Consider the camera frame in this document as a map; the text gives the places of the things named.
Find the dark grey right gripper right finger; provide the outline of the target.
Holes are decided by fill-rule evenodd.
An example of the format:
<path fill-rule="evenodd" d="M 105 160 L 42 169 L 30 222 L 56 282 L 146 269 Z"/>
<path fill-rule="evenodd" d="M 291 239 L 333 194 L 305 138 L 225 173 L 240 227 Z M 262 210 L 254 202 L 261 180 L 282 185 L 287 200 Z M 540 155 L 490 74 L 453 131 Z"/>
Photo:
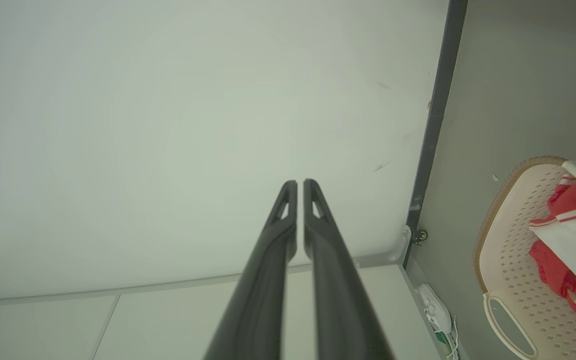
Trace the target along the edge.
<path fill-rule="evenodd" d="M 304 246 L 311 260 L 318 360 L 394 360 L 386 333 L 320 185 L 303 182 Z"/>

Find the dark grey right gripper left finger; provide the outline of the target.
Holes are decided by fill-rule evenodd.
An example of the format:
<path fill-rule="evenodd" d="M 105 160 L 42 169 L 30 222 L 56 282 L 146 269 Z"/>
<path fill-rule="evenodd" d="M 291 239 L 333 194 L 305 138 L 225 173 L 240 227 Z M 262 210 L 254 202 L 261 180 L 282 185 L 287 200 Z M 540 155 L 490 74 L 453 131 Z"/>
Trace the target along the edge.
<path fill-rule="evenodd" d="M 297 252 L 297 196 L 297 182 L 285 182 L 204 360 L 281 360 L 286 275 Z"/>

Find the white power strip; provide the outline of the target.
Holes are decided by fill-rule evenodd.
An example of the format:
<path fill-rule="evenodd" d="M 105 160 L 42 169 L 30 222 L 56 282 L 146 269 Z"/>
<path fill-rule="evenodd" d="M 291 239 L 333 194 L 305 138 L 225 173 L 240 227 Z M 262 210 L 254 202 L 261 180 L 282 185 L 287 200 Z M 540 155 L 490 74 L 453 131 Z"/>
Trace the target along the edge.
<path fill-rule="evenodd" d="M 450 311 L 432 287 L 428 284 L 421 284 L 416 287 L 415 291 L 423 304 L 423 311 L 428 321 L 434 326 L 435 331 L 450 334 L 453 330 Z"/>

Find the dark baseboard strip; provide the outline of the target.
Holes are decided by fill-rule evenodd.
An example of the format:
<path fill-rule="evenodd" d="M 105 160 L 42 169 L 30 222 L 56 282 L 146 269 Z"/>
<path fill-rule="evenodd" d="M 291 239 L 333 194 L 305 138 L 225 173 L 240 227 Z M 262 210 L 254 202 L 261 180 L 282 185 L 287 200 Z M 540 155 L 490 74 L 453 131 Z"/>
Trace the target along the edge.
<path fill-rule="evenodd" d="M 448 3 L 445 28 L 439 51 L 438 68 L 435 73 L 434 87 L 429 102 L 429 113 L 406 219 L 406 226 L 409 228 L 410 238 L 407 242 L 406 253 L 402 261 L 404 268 L 407 268 L 407 264 L 409 264 L 410 253 L 414 246 L 411 238 L 414 231 L 419 229 L 418 225 L 428 192 L 441 127 L 450 95 L 455 64 L 457 63 L 468 2 L 469 0 L 449 0 Z"/>

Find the white cabinet with grey frame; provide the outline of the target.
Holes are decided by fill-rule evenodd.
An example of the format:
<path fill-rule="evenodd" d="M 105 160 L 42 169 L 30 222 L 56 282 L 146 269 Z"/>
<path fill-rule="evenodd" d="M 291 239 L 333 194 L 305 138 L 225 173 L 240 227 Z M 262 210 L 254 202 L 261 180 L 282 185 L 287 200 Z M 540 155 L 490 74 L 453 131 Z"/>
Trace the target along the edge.
<path fill-rule="evenodd" d="M 401 272 L 359 269 L 397 360 L 418 356 L 404 344 Z M 236 283 L 0 305 L 0 360 L 201 360 Z M 286 276 L 282 360 L 315 360 L 313 275 Z"/>

